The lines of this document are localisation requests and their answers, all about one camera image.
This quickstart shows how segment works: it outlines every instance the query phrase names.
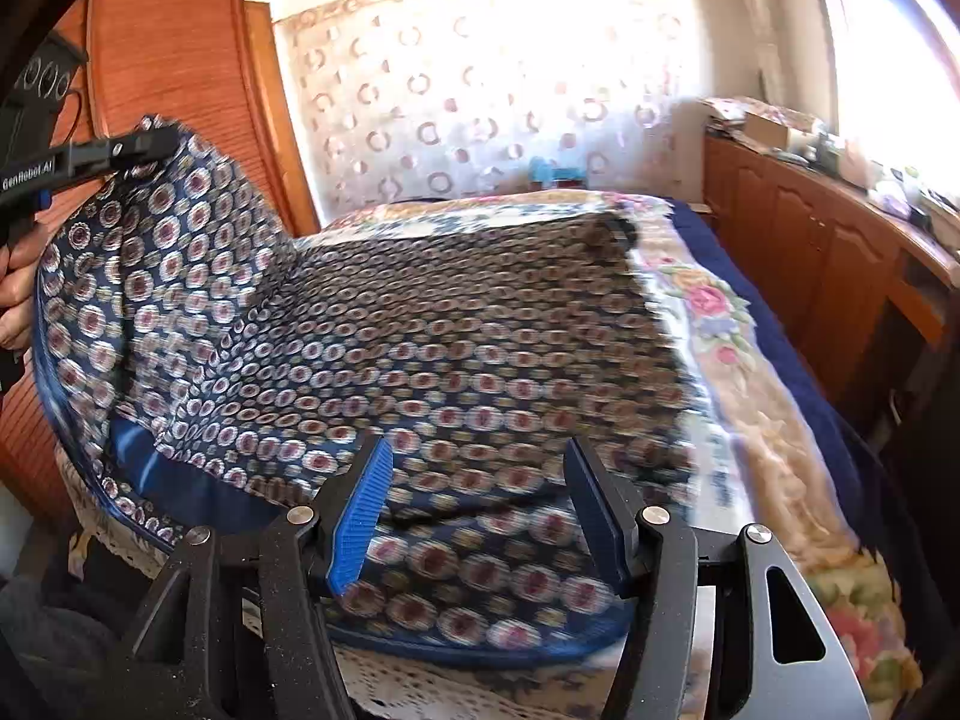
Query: cardboard box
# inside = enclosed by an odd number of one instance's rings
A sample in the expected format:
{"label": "cardboard box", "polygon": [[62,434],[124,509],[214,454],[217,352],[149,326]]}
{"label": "cardboard box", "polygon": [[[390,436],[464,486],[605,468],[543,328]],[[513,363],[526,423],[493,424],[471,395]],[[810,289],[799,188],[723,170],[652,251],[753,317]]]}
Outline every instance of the cardboard box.
{"label": "cardboard box", "polygon": [[802,132],[749,111],[744,119],[743,134],[770,148],[800,156],[803,156],[802,152],[807,146],[815,146],[817,142],[817,136],[812,132]]}

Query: finger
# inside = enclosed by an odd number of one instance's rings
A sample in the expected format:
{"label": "finger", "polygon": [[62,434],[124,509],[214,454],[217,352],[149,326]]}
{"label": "finger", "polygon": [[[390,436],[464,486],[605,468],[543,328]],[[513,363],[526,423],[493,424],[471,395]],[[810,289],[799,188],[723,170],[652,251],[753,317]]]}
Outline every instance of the finger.
{"label": "finger", "polygon": [[0,306],[16,306],[30,298],[34,290],[34,277],[37,275],[37,263],[33,262],[25,268],[9,271],[0,281]]}
{"label": "finger", "polygon": [[17,241],[13,247],[10,254],[10,270],[14,271],[40,259],[40,255],[47,247],[49,239],[50,230],[47,225],[35,224],[31,231]]}
{"label": "finger", "polygon": [[16,351],[23,351],[24,349],[27,349],[30,347],[30,341],[32,339],[33,334],[34,332],[32,331],[32,328],[27,327],[21,330],[20,334],[13,339],[13,342],[5,348],[16,350]]}
{"label": "finger", "polygon": [[34,302],[24,300],[19,305],[7,309],[0,317],[0,346],[13,349],[13,342],[24,330],[30,330],[34,321]]}

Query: dark blue bed sheet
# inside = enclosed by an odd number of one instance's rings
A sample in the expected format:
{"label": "dark blue bed sheet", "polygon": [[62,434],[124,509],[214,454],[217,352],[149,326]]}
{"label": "dark blue bed sheet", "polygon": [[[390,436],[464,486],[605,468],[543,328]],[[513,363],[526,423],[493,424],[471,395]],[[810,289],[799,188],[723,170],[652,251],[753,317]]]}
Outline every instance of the dark blue bed sheet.
{"label": "dark blue bed sheet", "polygon": [[863,545],[883,556],[901,586],[907,646],[928,675],[952,634],[947,609],[926,565],[916,527],[877,457],[817,391],[786,333],[754,285],[741,274],[712,230],[683,202],[671,202],[673,223],[690,253],[750,301],[757,343],[792,392],[808,422],[836,488],[840,508]]}

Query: window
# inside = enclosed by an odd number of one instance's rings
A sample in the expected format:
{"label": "window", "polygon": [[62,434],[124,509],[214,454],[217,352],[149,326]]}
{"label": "window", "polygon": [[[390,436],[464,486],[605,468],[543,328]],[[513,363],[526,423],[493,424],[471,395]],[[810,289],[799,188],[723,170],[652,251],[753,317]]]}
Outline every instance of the window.
{"label": "window", "polygon": [[[952,69],[891,1],[824,1],[833,36],[839,134],[859,141],[870,159],[912,167],[932,189],[960,197],[960,98]],[[947,47],[955,45],[953,37],[942,36],[943,52],[955,61]]]}

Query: human hand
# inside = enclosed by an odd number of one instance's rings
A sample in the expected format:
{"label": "human hand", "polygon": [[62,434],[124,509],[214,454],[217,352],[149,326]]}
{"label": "human hand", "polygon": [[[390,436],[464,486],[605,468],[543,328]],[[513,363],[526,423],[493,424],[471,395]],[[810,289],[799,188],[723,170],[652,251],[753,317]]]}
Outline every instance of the human hand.
{"label": "human hand", "polygon": [[34,324],[34,279],[40,255],[50,240],[43,224],[23,236],[13,251],[0,247],[0,347],[26,349]]}

